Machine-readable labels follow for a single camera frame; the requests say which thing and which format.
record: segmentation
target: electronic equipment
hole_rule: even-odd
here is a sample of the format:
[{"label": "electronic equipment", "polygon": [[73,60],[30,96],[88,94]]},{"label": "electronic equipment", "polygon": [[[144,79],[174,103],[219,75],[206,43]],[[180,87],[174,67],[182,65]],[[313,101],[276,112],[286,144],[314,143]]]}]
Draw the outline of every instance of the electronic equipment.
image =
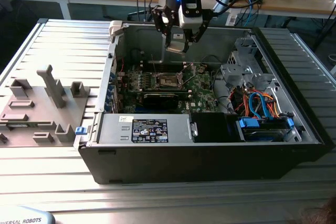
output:
[{"label": "electronic equipment", "polygon": [[[296,34],[210,27],[183,58],[151,24],[110,34],[93,123],[76,129],[96,182],[280,178],[334,148],[307,87],[332,97],[336,81]],[[302,84],[308,72],[318,79]]]}]

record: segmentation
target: white table leg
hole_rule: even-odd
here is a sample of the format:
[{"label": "white table leg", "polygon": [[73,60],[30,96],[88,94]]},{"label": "white table leg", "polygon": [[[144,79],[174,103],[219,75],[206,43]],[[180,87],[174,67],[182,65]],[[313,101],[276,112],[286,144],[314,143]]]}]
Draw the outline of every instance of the white table leg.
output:
[{"label": "white table leg", "polygon": [[59,0],[58,3],[59,3],[59,6],[61,7],[63,19],[71,19],[69,7],[68,7],[68,3],[69,3],[68,0]]},{"label": "white table leg", "polygon": [[225,25],[226,26],[234,26],[235,23],[236,23],[236,19],[238,17],[238,14],[240,13],[240,11],[242,9],[229,9],[229,10],[230,10],[230,13],[229,13],[229,16],[227,17]]},{"label": "white table leg", "polygon": [[331,70],[330,70],[332,76],[336,77],[336,66],[334,66]]}]

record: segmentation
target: aluminum profile table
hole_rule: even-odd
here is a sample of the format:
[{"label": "aluminum profile table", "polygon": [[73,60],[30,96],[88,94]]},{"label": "aluminum profile table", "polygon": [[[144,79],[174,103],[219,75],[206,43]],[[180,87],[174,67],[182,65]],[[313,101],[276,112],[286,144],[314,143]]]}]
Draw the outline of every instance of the aluminum profile table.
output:
[{"label": "aluminum profile table", "polygon": [[[0,106],[15,77],[51,64],[64,85],[91,87],[82,125],[93,107],[109,45],[108,22],[48,20],[37,24],[0,76]],[[301,164],[281,180],[98,185],[72,147],[0,148],[0,205],[54,214],[57,223],[287,223],[301,209],[336,194],[336,152]]]}]

